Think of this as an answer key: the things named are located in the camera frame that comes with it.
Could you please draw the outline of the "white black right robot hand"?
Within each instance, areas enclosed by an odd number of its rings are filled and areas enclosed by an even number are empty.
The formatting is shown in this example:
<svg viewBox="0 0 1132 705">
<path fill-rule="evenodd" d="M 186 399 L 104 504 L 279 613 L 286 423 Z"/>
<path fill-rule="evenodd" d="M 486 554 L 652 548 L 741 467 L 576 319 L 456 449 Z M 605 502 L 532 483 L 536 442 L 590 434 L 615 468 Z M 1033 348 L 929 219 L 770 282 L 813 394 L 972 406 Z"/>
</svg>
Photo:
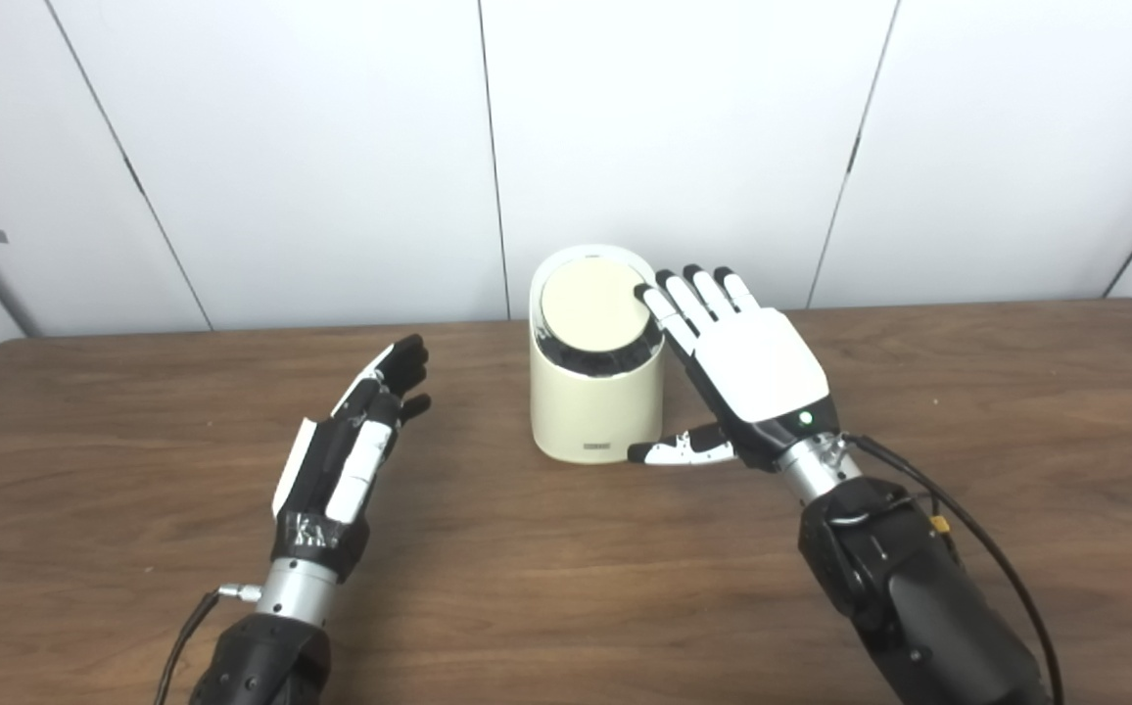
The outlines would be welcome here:
<svg viewBox="0 0 1132 705">
<path fill-rule="evenodd" d="M 643 465 L 739 459 L 777 473 L 799 442 L 840 430 L 826 373 L 790 318 L 758 304 L 728 267 L 657 272 L 633 294 L 681 362 L 714 420 L 655 442 L 631 445 Z"/>
</svg>

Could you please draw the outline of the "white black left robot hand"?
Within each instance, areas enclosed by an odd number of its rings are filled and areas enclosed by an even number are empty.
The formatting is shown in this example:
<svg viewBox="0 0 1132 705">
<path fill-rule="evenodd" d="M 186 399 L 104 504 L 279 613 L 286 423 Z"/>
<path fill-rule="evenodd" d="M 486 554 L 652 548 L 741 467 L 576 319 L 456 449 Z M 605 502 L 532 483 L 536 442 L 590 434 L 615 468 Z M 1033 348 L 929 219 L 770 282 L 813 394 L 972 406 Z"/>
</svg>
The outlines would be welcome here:
<svg viewBox="0 0 1132 705">
<path fill-rule="evenodd" d="M 370 538 L 365 507 L 378 470 L 401 429 L 432 404 L 411 394 L 428 358 L 422 335 L 397 339 L 355 375 L 328 418 L 302 421 L 272 496 L 272 559 L 320 566 L 341 584 L 350 578 Z"/>
</svg>

